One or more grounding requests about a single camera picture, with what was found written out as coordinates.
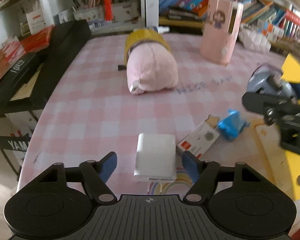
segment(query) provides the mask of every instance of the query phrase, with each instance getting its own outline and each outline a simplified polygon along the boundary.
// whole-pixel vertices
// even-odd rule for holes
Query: product box
[[[191,152],[198,159],[209,149],[219,137],[219,133],[212,129],[206,122],[202,122],[196,129],[189,133],[177,145],[179,154],[185,151]]]
[[[59,14],[59,22],[60,23],[66,23],[70,21],[74,21],[74,15],[72,10],[65,10],[63,12],[60,12]]]
[[[280,38],[282,38],[283,34],[284,34],[284,29],[279,28],[278,26],[272,25],[270,23],[267,23],[265,21],[262,21],[260,19],[257,22],[257,28],[264,30],[268,33],[272,33],[274,36],[277,36]]]
[[[27,13],[26,17],[31,34],[35,34],[46,27],[41,9],[35,10],[31,13]]]

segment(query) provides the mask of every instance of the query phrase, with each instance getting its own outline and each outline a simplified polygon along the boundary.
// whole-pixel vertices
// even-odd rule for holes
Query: pen holder
[[[231,0],[209,0],[200,50],[206,60],[220,65],[227,65],[230,62],[242,12],[242,3]]]

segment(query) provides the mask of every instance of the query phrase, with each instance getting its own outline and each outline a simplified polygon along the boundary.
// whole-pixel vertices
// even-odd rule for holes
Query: floor
[[[13,125],[11,125],[8,118],[0,118],[0,135],[9,136],[13,130]],[[6,154],[12,164],[17,167],[18,162],[12,151],[6,151]],[[17,176],[0,151],[0,240],[8,240],[11,237],[10,230],[3,217],[3,208],[11,197],[11,192],[17,186],[17,183]]]

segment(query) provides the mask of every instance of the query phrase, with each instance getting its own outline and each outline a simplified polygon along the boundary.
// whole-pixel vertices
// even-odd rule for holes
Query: white box on shelf
[[[27,13],[26,17],[31,34],[35,34],[46,27],[41,9],[35,10],[31,13]]]
[[[77,21],[85,19],[88,22],[90,22],[90,21],[105,18],[103,6],[96,6],[90,9],[79,10],[74,12],[73,14],[74,14],[74,18]]]
[[[74,21],[73,11],[70,9],[60,12],[58,15],[60,23]]]
[[[112,14],[118,22],[127,22],[139,17],[138,0],[113,4]]]

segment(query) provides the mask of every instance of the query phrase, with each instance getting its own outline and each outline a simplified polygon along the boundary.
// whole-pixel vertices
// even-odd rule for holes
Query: small white package
[[[138,138],[134,177],[138,181],[176,180],[176,139],[170,134],[145,134]]]
[[[177,152],[191,152],[198,159],[209,149],[219,137],[219,133],[206,122],[202,122],[177,145]]]

